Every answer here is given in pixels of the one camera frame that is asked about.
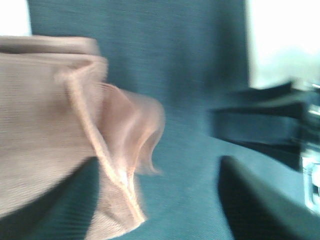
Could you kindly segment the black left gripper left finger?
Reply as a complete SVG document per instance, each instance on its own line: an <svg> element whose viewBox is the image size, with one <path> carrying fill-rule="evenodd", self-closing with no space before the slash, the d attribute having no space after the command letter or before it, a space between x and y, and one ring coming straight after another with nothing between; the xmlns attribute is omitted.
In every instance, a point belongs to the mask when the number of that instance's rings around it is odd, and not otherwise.
<svg viewBox="0 0 320 240"><path fill-rule="evenodd" d="M236 240L318 240L320 218L264 183L232 156L220 158L218 195Z"/></svg>

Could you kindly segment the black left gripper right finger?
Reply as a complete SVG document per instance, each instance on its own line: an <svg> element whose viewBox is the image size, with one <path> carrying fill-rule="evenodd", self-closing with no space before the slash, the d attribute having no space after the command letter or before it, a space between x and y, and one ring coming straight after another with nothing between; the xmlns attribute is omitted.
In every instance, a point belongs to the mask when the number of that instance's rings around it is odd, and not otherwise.
<svg viewBox="0 0 320 240"><path fill-rule="evenodd" d="M320 151L320 85L293 82L231 95L239 105L213 109L211 134L299 171L304 152Z"/></svg>

